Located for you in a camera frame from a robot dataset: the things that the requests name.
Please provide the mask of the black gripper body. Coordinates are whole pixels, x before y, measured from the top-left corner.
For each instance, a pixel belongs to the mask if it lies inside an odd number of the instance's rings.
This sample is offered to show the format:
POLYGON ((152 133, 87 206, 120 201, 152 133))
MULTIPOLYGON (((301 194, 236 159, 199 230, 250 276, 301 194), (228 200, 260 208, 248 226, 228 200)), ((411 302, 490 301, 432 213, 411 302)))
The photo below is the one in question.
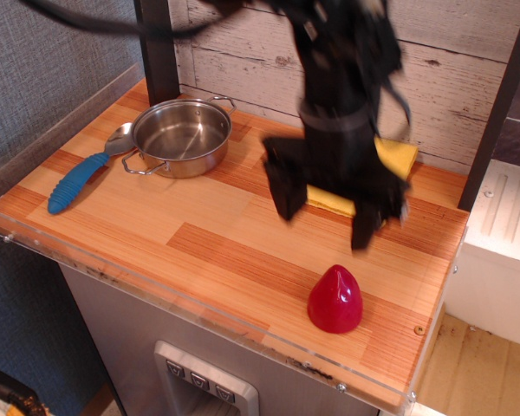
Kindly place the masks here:
POLYGON ((308 185, 352 200, 388 207, 389 218, 406 215, 409 184, 379 159, 371 117, 364 110, 339 117, 301 111, 304 137, 269 136, 265 162, 295 166, 308 185))

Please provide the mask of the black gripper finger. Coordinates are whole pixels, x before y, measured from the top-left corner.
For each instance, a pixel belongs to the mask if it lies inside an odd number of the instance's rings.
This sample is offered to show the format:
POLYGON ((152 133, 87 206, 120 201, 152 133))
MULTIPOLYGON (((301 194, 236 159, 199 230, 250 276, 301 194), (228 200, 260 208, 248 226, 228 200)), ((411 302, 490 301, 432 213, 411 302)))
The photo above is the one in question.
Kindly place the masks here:
POLYGON ((354 202, 355 214, 352 219, 352 250, 365 250, 376 231, 393 214, 384 205, 376 205, 366 201, 354 202))
POLYGON ((276 162, 265 162, 264 169, 278 215, 291 221, 307 201, 307 182, 302 172, 295 166, 276 162))

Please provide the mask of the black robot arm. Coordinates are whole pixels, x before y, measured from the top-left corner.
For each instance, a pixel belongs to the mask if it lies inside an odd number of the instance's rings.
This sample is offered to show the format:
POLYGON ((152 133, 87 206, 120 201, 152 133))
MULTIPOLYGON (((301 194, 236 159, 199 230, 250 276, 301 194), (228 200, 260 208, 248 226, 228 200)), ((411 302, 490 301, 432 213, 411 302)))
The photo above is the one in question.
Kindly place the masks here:
POLYGON ((304 71, 301 139, 263 140, 271 196, 290 221, 312 185, 354 203, 351 246, 406 208, 409 184, 377 153, 380 92, 401 68, 401 51, 384 1, 273 1, 293 29, 304 71))

